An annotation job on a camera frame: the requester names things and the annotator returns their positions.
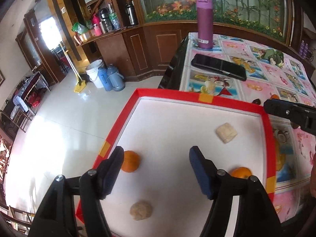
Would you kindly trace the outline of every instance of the patterned tablecloth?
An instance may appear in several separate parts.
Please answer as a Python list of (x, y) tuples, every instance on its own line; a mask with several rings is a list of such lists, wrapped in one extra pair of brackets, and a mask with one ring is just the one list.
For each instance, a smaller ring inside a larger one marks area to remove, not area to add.
[[(279, 68), (261, 59), (259, 53), (271, 47), (229, 36), (214, 35), (212, 50), (197, 46), (197, 33), (189, 33), (180, 91), (204, 92), (230, 99), (261, 105), (277, 95), (282, 100), (316, 106), (316, 92), (303, 65), (284, 54), (284, 66)], [(231, 61), (246, 69), (247, 81), (209, 73), (191, 65), (195, 54)], [(281, 222), (295, 216), (309, 195), (309, 180), (316, 140), (309, 133), (293, 129), (286, 119), (270, 116), (276, 140), (276, 188), (273, 205)]]

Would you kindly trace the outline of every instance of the white bucket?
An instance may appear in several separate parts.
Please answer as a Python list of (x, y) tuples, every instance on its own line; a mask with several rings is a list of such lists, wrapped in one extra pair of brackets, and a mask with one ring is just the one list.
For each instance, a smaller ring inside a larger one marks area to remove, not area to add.
[(86, 73), (89, 75), (90, 80), (94, 83), (96, 88), (103, 88), (103, 84), (98, 77), (99, 67), (104, 67), (103, 60), (97, 60), (92, 62), (86, 67)]

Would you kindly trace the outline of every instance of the round beige object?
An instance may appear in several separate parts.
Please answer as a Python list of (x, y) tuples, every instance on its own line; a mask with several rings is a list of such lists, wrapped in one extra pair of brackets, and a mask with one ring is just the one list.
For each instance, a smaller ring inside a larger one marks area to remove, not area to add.
[(130, 214), (134, 220), (144, 220), (150, 218), (153, 208), (147, 201), (139, 201), (131, 206)]

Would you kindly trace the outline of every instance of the screw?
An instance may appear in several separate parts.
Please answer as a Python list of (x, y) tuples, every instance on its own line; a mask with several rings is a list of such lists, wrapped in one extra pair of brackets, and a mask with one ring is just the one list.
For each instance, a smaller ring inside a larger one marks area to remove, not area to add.
[(60, 182), (63, 178), (64, 178), (63, 175), (58, 175), (58, 176), (55, 177), (55, 180), (56, 180), (57, 182)]
[(257, 182), (258, 181), (258, 177), (252, 175), (252, 176), (250, 176), (250, 180), (252, 180), (253, 182)]
[(90, 169), (89, 171), (88, 171), (88, 175), (90, 175), (90, 176), (93, 176), (93, 175), (95, 175), (97, 173), (97, 171), (95, 170), (95, 169)]
[(223, 175), (225, 175), (226, 174), (226, 171), (225, 170), (223, 170), (223, 169), (219, 169), (219, 170), (217, 170), (217, 172), (216, 172), (218, 175), (220, 175), (220, 176), (223, 176)]

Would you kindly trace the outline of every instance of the beige cube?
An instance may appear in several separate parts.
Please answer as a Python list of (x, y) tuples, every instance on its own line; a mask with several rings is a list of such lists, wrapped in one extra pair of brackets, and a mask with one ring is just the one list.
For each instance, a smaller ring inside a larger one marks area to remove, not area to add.
[(216, 134), (223, 143), (228, 143), (235, 138), (237, 132), (231, 124), (225, 123), (216, 129)]

